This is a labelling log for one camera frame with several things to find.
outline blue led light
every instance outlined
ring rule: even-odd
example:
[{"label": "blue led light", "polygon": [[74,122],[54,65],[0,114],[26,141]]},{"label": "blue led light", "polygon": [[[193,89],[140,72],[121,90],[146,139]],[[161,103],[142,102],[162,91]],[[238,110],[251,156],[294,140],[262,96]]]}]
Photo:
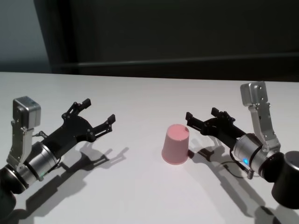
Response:
[{"label": "blue led light", "polygon": [[249,164],[249,161],[248,161],[248,159],[246,159],[246,158],[243,159],[243,162],[244,162],[246,165]]}]

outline white table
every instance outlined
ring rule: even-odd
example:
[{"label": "white table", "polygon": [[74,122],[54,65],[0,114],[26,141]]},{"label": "white table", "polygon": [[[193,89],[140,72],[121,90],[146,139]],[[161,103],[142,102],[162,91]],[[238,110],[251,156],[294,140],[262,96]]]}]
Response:
[{"label": "white table", "polygon": [[[212,162],[195,154],[173,166],[161,157],[168,126],[185,125],[187,111],[206,120],[215,106],[236,118],[243,131],[253,132],[250,112],[241,101],[243,83],[0,73],[0,167],[11,147],[14,98],[28,95],[41,105],[36,131],[47,134],[61,126],[62,113],[74,101],[91,99],[92,106],[81,116],[93,126],[116,115],[112,133],[93,144],[80,143],[65,155],[63,163],[77,172],[66,173],[61,167],[36,182],[17,196],[14,217],[6,223],[277,224],[275,217],[282,224],[299,223],[299,211],[273,199],[271,183],[232,176],[220,164],[230,161],[227,147],[224,151],[219,142],[194,129],[189,128],[190,149],[217,148]],[[298,150],[299,84],[266,85],[281,151]],[[103,154],[110,161],[88,163]],[[226,165],[234,175],[245,176],[235,164]]]}]

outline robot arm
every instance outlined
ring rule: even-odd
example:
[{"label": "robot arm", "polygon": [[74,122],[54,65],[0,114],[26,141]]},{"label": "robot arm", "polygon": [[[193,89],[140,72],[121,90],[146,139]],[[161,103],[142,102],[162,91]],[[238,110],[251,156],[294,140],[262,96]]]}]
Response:
[{"label": "robot arm", "polygon": [[231,158],[249,179],[252,179],[254,172],[258,173],[266,181],[274,183],[272,195],[277,202],[291,209],[299,209],[299,152],[280,152],[280,143],[272,127],[265,83],[244,84],[241,94],[243,105],[248,106],[251,112],[255,134],[244,133],[233,125],[234,118],[216,108],[212,109],[215,118],[205,122],[188,112],[187,125],[202,135],[218,138],[230,148]]},{"label": "robot arm", "polygon": [[44,140],[32,145],[34,127],[40,124],[41,107],[29,97],[13,101],[13,144],[7,165],[0,170],[0,219],[14,209],[16,200],[13,194],[21,194],[37,180],[42,181],[58,165],[61,157],[77,143],[94,142],[112,131],[114,114],[96,127],[78,116],[90,105],[90,99],[81,104],[75,102],[62,115],[63,125],[49,136],[43,132],[35,135],[43,136]]}]

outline upside-down cup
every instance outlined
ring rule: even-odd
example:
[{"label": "upside-down cup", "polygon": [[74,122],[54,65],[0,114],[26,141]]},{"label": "upside-down cup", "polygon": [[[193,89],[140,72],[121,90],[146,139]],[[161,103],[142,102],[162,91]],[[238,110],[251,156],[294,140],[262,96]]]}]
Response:
[{"label": "upside-down cup", "polygon": [[172,165],[179,165],[188,159],[189,130],[184,125],[171,125],[162,149],[163,159]]}]

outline gray wall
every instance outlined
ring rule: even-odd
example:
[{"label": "gray wall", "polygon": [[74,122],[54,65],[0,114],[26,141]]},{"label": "gray wall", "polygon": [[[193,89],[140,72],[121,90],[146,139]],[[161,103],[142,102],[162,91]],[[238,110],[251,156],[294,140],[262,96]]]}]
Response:
[{"label": "gray wall", "polygon": [[50,72],[33,0],[0,0],[0,71]]}]

